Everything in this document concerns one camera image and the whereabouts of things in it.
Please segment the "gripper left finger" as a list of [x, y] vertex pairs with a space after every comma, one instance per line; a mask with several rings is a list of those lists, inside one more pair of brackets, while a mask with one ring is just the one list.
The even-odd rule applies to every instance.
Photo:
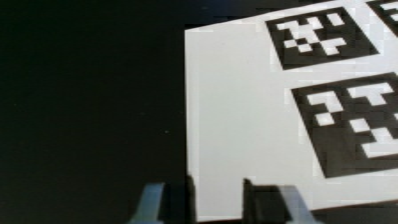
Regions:
[[195, 186], [190, 176], [179, 182], [144, 185], [126, 224], [197, 224]]

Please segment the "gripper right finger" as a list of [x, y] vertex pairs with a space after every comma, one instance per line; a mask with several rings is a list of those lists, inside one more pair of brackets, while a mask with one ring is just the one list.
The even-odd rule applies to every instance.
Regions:
[[243, 180], [242, 224], [311, 224], [311, 212], [291, 185], [254, 185]]

